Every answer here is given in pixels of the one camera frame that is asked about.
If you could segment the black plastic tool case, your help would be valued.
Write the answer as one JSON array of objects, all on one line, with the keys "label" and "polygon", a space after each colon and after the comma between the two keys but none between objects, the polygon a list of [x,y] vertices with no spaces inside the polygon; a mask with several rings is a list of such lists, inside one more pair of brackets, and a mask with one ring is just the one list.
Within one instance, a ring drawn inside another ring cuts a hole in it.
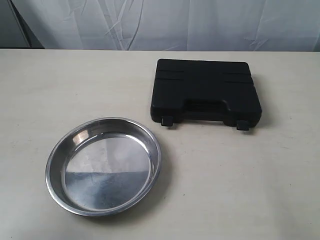
[{"label": "black plastic tool case", "polygon": [[212,121],[248,131],[259,123],[262,107],[246,62],[161,58],[150,116],[164,127]]}]

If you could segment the round stainless steel tray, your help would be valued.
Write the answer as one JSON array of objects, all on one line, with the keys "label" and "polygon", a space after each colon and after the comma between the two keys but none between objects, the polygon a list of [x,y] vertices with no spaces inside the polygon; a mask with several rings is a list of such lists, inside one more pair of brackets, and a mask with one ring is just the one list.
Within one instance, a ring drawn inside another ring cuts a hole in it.
[{"label": "round stainless steel tray", "polygon": [[162,151],[155,135],[127,118],[105,117],[77,126],[52,149],[45,183],[52,199],[84,217],[121,213],[155,185]]}]

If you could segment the white backdrop curtain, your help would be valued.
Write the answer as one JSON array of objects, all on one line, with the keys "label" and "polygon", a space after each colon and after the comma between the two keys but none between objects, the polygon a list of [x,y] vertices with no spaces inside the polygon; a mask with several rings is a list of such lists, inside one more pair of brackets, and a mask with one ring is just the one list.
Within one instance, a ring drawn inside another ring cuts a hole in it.
[{"label": "white backdrop curtain", "polygon": [[317,0],[3,0],[0,46],[317,52],[320,3]]}]

